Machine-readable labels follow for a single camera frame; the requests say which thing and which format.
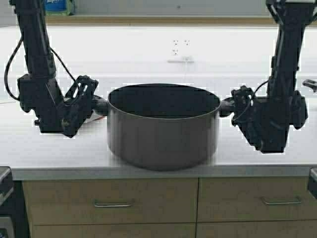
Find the cooking pot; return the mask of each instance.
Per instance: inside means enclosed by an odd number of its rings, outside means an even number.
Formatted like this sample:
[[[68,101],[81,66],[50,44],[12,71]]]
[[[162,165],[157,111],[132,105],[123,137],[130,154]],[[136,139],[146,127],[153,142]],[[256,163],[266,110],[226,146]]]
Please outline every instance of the cooking pot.
[[[217,148],[220,99],[176,84],[139,84],[95,96],[95,111],[107,116],[112,153],[137,167],[173,171],[192,167]]]

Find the countertop edge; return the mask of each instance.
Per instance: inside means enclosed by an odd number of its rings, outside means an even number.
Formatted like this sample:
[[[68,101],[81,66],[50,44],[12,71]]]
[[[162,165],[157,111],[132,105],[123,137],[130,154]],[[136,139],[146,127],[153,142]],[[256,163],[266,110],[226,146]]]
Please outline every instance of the countertop edge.
[[[154,172],[143,169],[12,169],[15,181],[23,180],[96,180],[96,179],[185,179],[247,177],[309,177],[311,168],[304,166],[214,166],[197,167],[178,172]]]

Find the backsplash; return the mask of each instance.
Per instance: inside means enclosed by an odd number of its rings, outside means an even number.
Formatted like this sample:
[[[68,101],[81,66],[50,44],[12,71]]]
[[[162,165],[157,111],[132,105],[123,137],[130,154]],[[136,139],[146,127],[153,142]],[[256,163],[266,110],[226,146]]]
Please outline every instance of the backsplash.
[[[255,88],[270,75],[277,32],[277,27],[48,27],[52,48],[71,72],[99,80],[104,96],[122,86],[116,81],[135,84],[149,79],[205,87],[221,97],[228,96],[232,86]],[[20,37],[19,29],[0,28],[0,37],[3,78]],[[317,29],[306,31],[298,72],[298,88],[307,97],[313,93],[301,82],[317,78],[316,38]],[[57,60],[55,64],[57,79],[66,92],[71,79]],[[17,93],[16,80],[24,73],[27,69],[21,47],[9,73],[13,92]],[[3,80],[0,88],[0,101],[8,100]],[[258,94],[265,94],[265,87]]]

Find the shelf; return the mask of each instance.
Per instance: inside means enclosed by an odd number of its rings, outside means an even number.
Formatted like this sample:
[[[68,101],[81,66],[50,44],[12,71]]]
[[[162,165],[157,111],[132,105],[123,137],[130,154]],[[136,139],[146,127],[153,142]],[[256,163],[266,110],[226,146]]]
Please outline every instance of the shelf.
[[[270,17],[122,17],[122,16],[48,16],[52,24],[193,24],[193,25],[275,25]]]

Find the pot rim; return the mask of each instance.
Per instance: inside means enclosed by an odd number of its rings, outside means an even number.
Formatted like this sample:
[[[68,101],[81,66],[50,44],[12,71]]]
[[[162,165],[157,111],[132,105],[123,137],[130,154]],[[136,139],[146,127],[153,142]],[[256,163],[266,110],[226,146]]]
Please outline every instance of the pot rim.
[[[131,86],[142,86],[142,85],[143,85],[143,86],[145,86],[145,85],[174,85],[174,86],[184,86],[184,87],[189,87],[189,88],[196,88],[196,87],[192,87],[192,86],[188,86],[188,85],[180,85],[180,84],[173,84],[173,83],[142,83],[142,84],[127,85],[127,86],[120,87],[120,88],[126,88],[126,87],[131,87]],[[200,117],[205,117],[205,116],[207,116],[207,115],[209,115],[209,114],[214,114],[214,113],[216,113],[217,111],[219,111],[220,106],[221,106],[221,100],[220,100],[220,98],[219,98],[216,94],[214,94],[214,93],[212,93],[212,92],[210,92],[210,91],[207,91],[207,90],[205,90],[205,89],[202,89],[202,88],[196,88],[196,89],[203,90],[203,91],[205,91],[205,92],[208,92],[208,93],[211,93],[212,95],[214,95],[214,96],[218,99],[218,106],[217,106],[214,110],[212,110],[212,111],[210,111],[210,112],[208,112],[208,113],[205,113],[205,114],[202,114],[202,115],[199,115],[199,116],[188,117],[188,118],[172,118],[172,119],[169,119],[169,118],[152,118],[152,117],[145,117],[145,116],[140,116],[140,115],[136,115],[136,114],[132,114],[132,113],[127,113],[127,112],[125,112],[125,111],[123,111],[123,110],[117,108],[116,106],[114,106],[114,105],[110,102],[110,94],[111,94],[112,92],[114,92],[115,90],[118,90],[118,89],[120,89],[120,88],[114,89],[114,90],[112,90],[112,91],[109,93],[108,98],[107,98],[107,103],[108,103],[109,105],[111,105],[113,108],[115,108],[116,110],[118,110],[118,111],[120,111],[120,112],[122,112],[122,113],[124,113],[124,114],[126,114],[126,115],[138,117],[138,118],[141,118],[141,119],[166,120],[166,121],[185,120],[185,119],[197,119],[197,118],[200,118]]]

